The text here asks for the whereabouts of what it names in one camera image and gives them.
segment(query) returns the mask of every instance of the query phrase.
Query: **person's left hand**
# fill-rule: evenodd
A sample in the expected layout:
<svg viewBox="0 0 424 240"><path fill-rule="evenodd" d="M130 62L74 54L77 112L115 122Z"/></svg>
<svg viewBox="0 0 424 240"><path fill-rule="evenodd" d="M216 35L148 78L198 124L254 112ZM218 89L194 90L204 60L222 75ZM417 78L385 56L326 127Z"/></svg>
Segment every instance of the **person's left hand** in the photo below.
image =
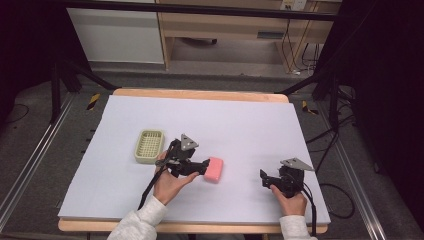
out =
<svg viewBox="0 0 424 240"><path fill-rule="evenodd" d="M165 155L166 152L163 152L157 159L164 159ZM155 173L159 171L159 169L160 167L156 167ZM175 196L177 196L185 185L191 183L198 175L198 172L194 172L184 178L176 178L172 176L168 169L165 169L154 186L153 196L155 196L163 205L167 205L172 199L174 199Z"/></svg>

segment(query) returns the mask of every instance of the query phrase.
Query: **person's right hand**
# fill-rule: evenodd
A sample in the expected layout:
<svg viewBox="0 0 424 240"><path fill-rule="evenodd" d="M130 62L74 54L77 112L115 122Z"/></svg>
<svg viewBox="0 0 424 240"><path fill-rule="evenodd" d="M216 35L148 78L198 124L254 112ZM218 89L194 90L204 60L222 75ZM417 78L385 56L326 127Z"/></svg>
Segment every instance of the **person's right hand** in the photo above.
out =
<svg viewBox="0 0 424 240"><path fill-rule="evenodd" d="M306 204L308 201L302 193L296 193L292 198L286 198L276 186L270 186L272 193L277 198L284 216L300 215L305 216Z"/></svg>

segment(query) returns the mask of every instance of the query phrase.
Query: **white cabinet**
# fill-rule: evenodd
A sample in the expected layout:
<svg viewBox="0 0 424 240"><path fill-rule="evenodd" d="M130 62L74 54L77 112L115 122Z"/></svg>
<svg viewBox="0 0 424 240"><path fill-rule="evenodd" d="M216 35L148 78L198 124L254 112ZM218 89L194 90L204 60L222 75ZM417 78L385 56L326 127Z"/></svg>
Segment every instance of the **white cabinet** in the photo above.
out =
<svg viewBox="0 0 424 240"><path fill-rule="evenodd" d="M90 62L164 64L156 13L71 8L68 13Z"/></svg>

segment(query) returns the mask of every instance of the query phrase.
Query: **hand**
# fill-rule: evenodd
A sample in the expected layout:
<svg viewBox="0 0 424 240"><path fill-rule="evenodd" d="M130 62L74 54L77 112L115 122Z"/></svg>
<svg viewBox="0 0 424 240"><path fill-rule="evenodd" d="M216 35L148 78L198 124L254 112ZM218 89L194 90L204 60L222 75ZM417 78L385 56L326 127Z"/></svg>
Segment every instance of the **hand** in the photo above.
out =
<svg viewBox="0 0 424 240"><path fill-rule="evenodd" d="M163 152L158 156L158 160L164 159L166 152ZM159 167L156 167L155 173L159 171ZM187 184L191 183L195 177L199 175L198 172L194 172L184 178L176 178L165 169L160 175L156 182L153 190L153 196L155 196L163 205L167 205L180 190Z"/></svg>
<svg viewBox="0 0 424 240"><path fill-rule="evenodd" d="M305 216L306 204L308 201L302 193L298 192L292 198L286 198L276 186L271 185L270 188L280 203L281 211L284 216Z"/></svg>

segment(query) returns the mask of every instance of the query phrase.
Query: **small green tray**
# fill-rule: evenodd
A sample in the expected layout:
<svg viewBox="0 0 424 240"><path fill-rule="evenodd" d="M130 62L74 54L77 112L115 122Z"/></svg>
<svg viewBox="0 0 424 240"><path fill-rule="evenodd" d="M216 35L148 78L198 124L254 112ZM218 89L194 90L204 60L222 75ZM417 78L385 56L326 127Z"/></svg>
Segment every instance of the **small green tray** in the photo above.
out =
<svg viewBox="0 0 424 240"><path fill-rule="evenodd" d="M160 130L144 130L138 137L135 148L135 159L139 163L154 164L163 148L163 132Z"/></svg>

